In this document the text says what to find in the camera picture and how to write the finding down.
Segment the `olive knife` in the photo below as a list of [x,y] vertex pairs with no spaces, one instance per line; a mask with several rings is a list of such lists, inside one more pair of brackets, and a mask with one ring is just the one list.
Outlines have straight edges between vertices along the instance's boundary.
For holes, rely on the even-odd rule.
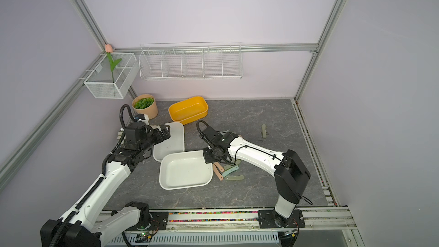
[[225,177],[226,181],[241,181],[245,179],[244,175],[238,175],[238,176],[227,176]]
[[224,165],[223,166],[223,168],[225,169],[225,170],[229,170],[229,169],[231,169],[231,168],[234,168],[235,166],[239,166],[239,164],[241,163],[241,160],[237,160],[235,163],[233,163],[233,164],[227,164],[227,165]]

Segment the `white basin with knives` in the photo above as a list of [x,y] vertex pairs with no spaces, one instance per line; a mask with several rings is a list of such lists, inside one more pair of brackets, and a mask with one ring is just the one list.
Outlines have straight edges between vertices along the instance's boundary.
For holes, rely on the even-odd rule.
[[206,164],[203,151],[168,154],[160,165],[159,183],[167,191],[205,186],[213,178],[212,164]]

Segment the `olive knife apart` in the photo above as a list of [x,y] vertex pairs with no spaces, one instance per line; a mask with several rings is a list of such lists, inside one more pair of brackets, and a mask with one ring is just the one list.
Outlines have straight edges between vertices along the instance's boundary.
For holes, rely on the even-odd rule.
[[267,137],[267,130],[266,130],[266,125],[262,124],[262,137],[266,138]]

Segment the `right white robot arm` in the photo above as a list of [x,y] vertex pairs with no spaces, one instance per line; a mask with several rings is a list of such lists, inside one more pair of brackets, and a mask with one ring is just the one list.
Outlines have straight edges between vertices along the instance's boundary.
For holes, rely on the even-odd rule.
[[276,152],[260,147],[236,133],[215,130],[203,120],[196,122],[196,128],[200,138],[208,145],[203,149],[207,164],[222,162],[235,165],[237,160],[241,160],[274,177],[278,192],[274,217],[287,221],[301,200],[312,204],[310,199],[304,197],[311,173],[295,151]]

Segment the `white basin near left arm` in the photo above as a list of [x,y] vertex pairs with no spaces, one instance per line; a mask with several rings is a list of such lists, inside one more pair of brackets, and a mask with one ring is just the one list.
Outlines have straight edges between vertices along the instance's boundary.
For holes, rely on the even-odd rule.
[[184,126],[179,122],[166,123],[170,126],[170,138],[153,148],[153,158],[161,162],[168,154],[185,151]]

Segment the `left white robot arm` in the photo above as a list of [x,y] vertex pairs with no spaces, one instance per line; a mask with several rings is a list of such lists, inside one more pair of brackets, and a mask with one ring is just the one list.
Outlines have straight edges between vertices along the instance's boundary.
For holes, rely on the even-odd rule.
[[155,145],[171,137],[170,126],[152,128],[139,116],[130,115],[131,123],[123,118],[120,108],[122,136],[105,157],[101,173],[86,193],[59,219],[47,220],[40,230],[44,247],[104,247],[129,228],[147,230],[155,222],[147,203],[132,201],[119,212],[97,224],[97,218],[118,187],[132,174]]

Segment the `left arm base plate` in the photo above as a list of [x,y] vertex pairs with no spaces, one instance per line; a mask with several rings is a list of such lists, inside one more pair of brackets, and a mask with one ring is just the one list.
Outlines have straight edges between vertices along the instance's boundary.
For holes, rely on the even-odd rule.
[[131,226],[126,230],[126,232],[131,231],[164,231],[168,224],[169,212],[157,211],[150,212],[149,222],[140,221],[135,226]]

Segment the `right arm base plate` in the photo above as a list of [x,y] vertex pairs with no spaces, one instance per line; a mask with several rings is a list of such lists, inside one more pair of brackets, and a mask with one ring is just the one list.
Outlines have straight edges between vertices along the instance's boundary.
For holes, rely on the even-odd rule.
[[288,218],[282,217],[274,209],[259,210],[258,222],[262,229],[305,227],[304,216],[299,209],[294,209]]

